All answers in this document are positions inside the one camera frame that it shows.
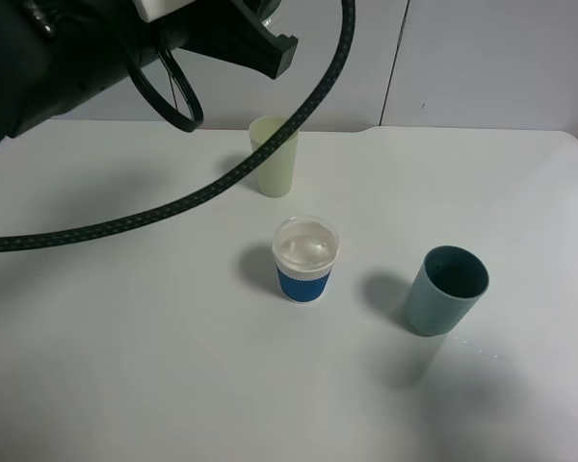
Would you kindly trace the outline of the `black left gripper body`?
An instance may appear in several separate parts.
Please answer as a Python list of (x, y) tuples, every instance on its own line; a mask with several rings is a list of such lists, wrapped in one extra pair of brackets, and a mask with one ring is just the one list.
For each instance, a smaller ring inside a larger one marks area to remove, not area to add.
[(194, 1), (148, 24), (170, 37), (170, 44), (188, 51), (233, 63), (230, 19), (231, 1)]

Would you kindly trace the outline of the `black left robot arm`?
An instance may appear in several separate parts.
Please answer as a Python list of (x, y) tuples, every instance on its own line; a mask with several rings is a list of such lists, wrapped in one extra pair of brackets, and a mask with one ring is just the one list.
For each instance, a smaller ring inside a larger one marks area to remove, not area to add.
[(122, 80), (184, 132), (203, 122), (173, 57), (184, 49), (277, 78), (298, 41), (275, 35), (275, 1), (0, 0), (0, 143)]

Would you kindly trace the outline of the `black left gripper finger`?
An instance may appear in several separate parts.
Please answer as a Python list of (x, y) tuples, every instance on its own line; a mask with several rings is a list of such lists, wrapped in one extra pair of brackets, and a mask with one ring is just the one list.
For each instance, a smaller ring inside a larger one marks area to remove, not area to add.
[(280, 1), (231, 1), (230, 4), (235, 8), (230, 19), (233, 62), (271, 79), (278, 78), (291, 65), (298, 46), (297, 38), (276, 36), (266, 25)]

